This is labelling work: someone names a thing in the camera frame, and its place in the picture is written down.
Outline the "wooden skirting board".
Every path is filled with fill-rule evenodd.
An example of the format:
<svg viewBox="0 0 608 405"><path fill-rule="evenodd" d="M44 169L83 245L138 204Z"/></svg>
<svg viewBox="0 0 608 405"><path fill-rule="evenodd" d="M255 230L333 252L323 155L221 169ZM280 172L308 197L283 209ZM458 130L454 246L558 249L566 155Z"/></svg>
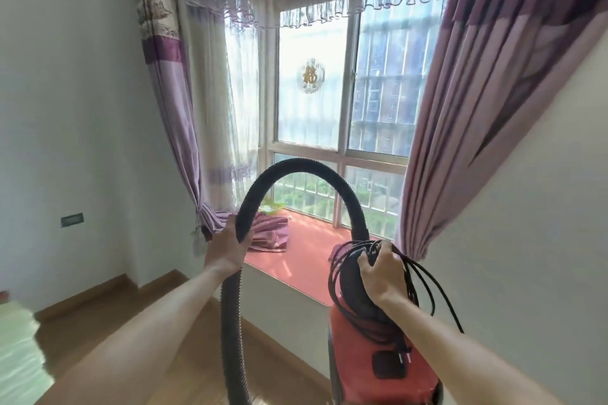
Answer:
<svg viewBox="0 0 608 405"><path fill-rule="evenodd" d="M108 294L125 291L129 294L144 296L158 293L161 290L175 288L178 285L185 283L187 280L188 278L181 271L171 270L143 286L137 286L127 274L121 274L36 312L35 319L38 322L47 322L56 319L57 317L65 316L88 303L106 297Z"/></svg>

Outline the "purple patterned curtain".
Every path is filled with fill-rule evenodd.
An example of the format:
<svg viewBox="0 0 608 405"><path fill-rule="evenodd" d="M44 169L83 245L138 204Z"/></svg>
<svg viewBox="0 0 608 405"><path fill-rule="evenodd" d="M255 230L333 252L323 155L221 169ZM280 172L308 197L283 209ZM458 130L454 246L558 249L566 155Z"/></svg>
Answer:
<svg viewBox="0 0 608 405"><path fill-rule="evenodd" d="M203 201L202 170L179 1L136 0L136 10L143 55L159 114L181 179L194 203L194 242L198 245L202 240L210 241L224 228L229 213L238 209L214 210Z"/></svg>

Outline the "person's right forearm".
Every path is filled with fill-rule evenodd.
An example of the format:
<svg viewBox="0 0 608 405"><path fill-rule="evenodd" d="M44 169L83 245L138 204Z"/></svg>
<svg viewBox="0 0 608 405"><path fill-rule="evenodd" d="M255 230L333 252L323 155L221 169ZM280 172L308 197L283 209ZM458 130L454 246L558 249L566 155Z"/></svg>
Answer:
<svg viewBox="0 0 608 405"><path fill-rule="evenodd" d="M564 405L547 389L399 293L377 305L398 324L457 405Z"/></svg>

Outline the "round gold window sticker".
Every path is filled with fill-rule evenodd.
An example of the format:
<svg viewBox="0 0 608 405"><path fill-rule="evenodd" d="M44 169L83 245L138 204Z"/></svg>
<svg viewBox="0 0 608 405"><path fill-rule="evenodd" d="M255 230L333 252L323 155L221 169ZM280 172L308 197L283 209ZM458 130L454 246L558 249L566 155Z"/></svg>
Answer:
<svg viewBox="0 0 608 405"><path fill-rule="evenodd" d="M299 71L299 86L304 94L315 94L325 83L326 70L316 58L308 58Z"/></svg>

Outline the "person's left hand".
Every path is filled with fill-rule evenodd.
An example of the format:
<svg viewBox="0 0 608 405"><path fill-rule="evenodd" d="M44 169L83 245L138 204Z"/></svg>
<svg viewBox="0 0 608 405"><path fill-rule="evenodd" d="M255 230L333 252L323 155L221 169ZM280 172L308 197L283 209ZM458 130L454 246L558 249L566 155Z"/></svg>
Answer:
<svg viewBox="0 0 608 405"><path fill-rule="evenodd" d="M204 260L203 273L213 274L222 280L240 271L244 263L236 262L233 258L235 245L233 215L236 214L229 215L224 228L209 241Z"/></svg>

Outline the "pale green mattress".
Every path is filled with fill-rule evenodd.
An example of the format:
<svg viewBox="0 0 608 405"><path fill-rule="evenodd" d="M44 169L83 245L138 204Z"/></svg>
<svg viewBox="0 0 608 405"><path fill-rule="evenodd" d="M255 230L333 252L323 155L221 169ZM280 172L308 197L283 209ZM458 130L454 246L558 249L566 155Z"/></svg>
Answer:
<svg viewBox="0 0 608 405"><path fill-rule="evenodd" d="M0 303L0 405L35 405L53 385L36 340L39 327L20 303Z"/></svg>

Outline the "person's left forearm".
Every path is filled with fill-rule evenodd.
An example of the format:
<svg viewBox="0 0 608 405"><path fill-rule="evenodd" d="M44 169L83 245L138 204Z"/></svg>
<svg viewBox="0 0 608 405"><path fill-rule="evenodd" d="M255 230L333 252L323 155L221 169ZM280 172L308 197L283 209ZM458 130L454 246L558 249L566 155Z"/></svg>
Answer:
<svg viewBox="0 0 608 405"><path fill-rule="evenodd" d="M107 337L35 405L146 405L212 294L239 270L205 267Z"/></svg>

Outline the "red canister vacuum cleaner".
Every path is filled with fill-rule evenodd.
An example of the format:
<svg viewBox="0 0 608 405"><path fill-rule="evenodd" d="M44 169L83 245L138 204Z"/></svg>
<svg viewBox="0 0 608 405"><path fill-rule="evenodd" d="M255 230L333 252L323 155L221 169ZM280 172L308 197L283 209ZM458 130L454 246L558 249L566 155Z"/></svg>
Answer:
<svg viewBox="0 0 608 405"><path fill-rule="evenodd" d="M381 242L347 241L330 255L328 352L332 405L443 405L442 382L365 292L358 257Z"/></svg>

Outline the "purple plain curtain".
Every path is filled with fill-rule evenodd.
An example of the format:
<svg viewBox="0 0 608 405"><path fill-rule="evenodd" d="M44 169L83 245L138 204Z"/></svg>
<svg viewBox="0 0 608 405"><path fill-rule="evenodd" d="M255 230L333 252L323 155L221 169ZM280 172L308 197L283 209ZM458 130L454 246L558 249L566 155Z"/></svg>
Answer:
<svg viewBox="0 0 608 405"><path fill-rule="evenodd" d="M406 256L426 256L606 29L608 0L447 0L406 168Z"/></svg>

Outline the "aluminium framed window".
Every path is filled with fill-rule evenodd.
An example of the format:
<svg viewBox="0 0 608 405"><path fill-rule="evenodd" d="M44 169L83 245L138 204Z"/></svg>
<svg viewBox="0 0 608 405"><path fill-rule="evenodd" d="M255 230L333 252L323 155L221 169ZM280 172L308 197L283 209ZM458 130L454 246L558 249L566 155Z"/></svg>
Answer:
<svg viewBox="0 0 608 405"><path fill-rule="evenodd" d="M278 28L270 41L270 163L302 157L337 171L375 237L398 233L406 165L446 2ZM298 75L311 57L324 64L325 83L304 94Z"/></svg>

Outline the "white sheer curtain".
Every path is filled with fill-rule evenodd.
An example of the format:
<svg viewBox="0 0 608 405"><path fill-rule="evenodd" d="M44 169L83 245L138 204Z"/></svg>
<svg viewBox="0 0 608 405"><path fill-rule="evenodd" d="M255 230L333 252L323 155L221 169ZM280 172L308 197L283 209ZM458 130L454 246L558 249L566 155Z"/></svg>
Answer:
<svg viewBox="0 0 608 405"><path fill-rule="evenodd" d="M178 0L202 197L235 211L257 177L260 29L266 0Z"/></svg>

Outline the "person's right hand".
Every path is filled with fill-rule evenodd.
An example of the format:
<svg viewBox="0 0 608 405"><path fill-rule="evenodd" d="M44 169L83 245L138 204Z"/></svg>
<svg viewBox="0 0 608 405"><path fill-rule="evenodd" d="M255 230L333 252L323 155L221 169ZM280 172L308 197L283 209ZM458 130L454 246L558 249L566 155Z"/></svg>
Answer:
<svg viewBox="0 0 608 405"><path fill-rule="evenodd" d="M408 299L404 263L399 255L395 255L397 271L361 272L367 296L383 310L390 308L392 303L405 302Z"/></svg>

